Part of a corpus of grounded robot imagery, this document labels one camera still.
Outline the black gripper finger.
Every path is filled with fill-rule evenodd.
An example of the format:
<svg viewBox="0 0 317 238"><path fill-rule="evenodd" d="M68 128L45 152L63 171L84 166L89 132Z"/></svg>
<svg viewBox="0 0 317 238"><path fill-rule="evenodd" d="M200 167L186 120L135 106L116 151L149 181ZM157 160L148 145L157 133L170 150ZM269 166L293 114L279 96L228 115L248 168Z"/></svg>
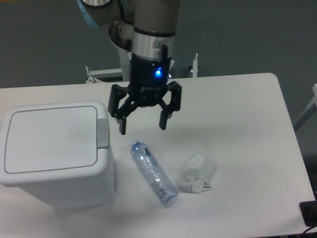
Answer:
<svg viewBox="0 0 317 238"><path fill-rule="evenodd" d="M171 92L171 99L167 105L163 99L160 99L159 105L162 108L159 120L159 126L162 130L166 129L167 120L171 118L173 112L177 112L181 108L182 87L176 81L172 81L166 86L167 91Z"/></svg>
<svg viewBox="0 0 317 238"><path fill-rule="evenodd" d="M119 102L128 95L123 105L119 107ZM112 85L108 104L108 112L119 124L119 131L122 135L126 133L126 119L135 111L132 97L129 95L128 87Z"/></svg>

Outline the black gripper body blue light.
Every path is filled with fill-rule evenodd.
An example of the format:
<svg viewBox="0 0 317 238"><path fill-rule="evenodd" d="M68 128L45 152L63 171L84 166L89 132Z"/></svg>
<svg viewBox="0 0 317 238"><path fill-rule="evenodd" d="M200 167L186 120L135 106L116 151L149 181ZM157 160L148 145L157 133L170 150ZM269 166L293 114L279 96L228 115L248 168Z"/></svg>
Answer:
<svg viewBox="0 0 317 238"><path fill-rule="evenodd" d="M132 54L129 97L125 106L129 109L159 104L163 109L166 103L162 97L167 93L167 78L171 58L146 59Z"/></svg>

